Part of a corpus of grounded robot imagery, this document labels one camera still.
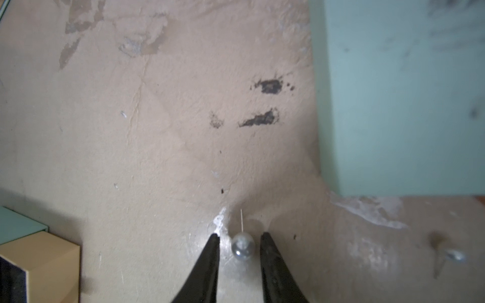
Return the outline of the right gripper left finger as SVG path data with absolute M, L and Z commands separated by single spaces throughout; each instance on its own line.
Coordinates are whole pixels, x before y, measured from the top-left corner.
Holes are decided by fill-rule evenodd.
M 217 302 L 220 240 L 216 233 L 208 238 L 191 273 L 172 302 Z

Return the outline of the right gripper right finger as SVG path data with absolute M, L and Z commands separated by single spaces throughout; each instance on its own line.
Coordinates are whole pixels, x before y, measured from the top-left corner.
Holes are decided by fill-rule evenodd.
M 269 232 L 261 235 L 260 265 L 265 303 L 309 303 L 291 275 Z

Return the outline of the mint jewelry box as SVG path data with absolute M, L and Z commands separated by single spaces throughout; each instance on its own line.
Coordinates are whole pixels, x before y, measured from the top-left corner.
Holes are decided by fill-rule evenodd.
M 1 207 L 1 302 L 78 302 L 79 245 Z
M 310 1 L 320 165 L 341 196 L 484 194 L 484 2 Z

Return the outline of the round pearl stud earring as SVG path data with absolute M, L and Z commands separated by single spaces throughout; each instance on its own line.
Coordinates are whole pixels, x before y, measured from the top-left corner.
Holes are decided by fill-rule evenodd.
M 240 209 L 241 230 L 231 239 L 231 251 L 237 260 L 247 261 L 255 255 L 256 243 L 251 234 L 245 231 L 244 213 Z

